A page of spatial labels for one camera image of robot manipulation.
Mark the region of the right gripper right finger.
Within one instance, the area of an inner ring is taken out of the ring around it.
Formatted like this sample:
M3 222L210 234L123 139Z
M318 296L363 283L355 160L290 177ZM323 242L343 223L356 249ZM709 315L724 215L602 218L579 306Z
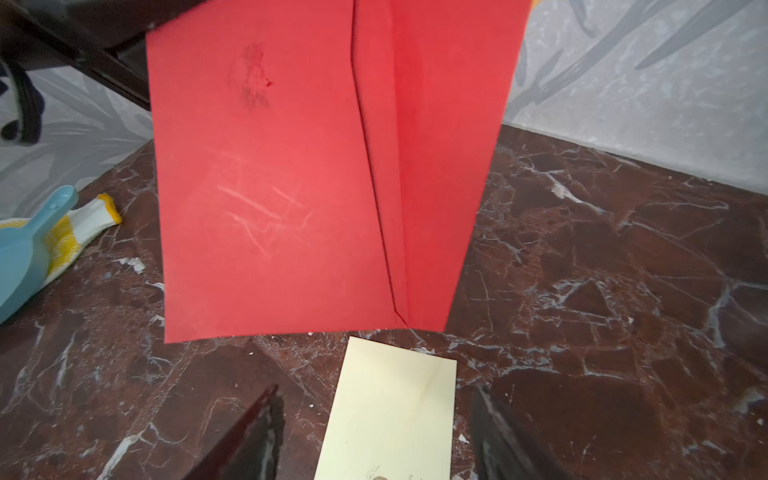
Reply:
M479 479L572 479L488 385L474 387L469 427Z

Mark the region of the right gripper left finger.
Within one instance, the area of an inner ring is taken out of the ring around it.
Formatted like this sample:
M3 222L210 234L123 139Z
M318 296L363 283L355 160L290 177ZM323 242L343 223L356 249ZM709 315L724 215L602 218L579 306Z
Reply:
M275 479L284 426L284 402L272 385L183 479Z

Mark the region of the pale yellow envelope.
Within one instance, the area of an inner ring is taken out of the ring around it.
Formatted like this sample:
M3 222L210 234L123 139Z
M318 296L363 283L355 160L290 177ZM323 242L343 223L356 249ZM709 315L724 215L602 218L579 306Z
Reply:
M315 476L447 479L457 363L349 339Z

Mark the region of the red envelope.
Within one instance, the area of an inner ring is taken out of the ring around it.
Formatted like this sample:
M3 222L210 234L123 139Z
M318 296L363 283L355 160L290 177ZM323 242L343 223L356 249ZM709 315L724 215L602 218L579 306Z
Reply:
M169 343L445 328L528 1L209 1L147 37Z

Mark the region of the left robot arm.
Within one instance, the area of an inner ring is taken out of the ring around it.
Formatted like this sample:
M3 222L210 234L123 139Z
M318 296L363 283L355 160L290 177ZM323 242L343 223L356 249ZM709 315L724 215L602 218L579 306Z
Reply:
M1 93L16 116L1 140L32 146L45 101L29 73L69 66L148 110L147 34L201 4L198 0L61 0L1 3Z

